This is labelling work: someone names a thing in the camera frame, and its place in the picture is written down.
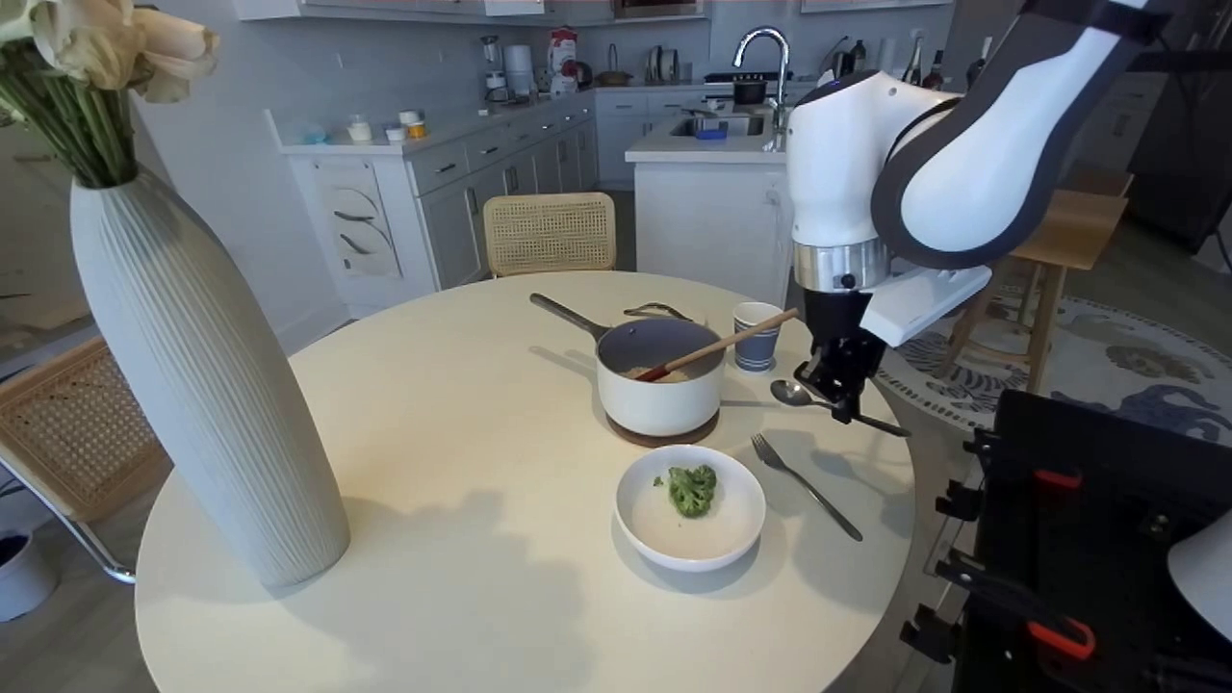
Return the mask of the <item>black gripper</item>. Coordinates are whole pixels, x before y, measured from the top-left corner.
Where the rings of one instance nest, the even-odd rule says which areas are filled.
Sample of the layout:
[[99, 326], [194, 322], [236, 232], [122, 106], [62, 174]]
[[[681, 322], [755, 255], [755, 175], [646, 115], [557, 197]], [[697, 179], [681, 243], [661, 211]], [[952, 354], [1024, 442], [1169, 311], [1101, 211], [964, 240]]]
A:
[[862, 382], [883, 367], [884, 341], [862, 326], [865, 291], [809, 291], [803, 326], [812, 333], [803, 377], [832, 403], [841, 422], [862, 415]]

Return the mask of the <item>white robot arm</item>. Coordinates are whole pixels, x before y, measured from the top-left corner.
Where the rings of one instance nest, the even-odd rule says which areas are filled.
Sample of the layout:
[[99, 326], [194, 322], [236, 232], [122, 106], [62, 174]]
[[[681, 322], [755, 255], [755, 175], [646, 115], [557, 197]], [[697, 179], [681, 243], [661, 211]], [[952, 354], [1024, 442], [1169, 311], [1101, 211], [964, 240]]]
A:
[[859, 419], [883, 354], [989, 283], [1040, 228], [1095, 100], [1167, 18], [1169, 0], [1024, 0], [966, 92], [865, 69], [788, 106], [809, 395]]

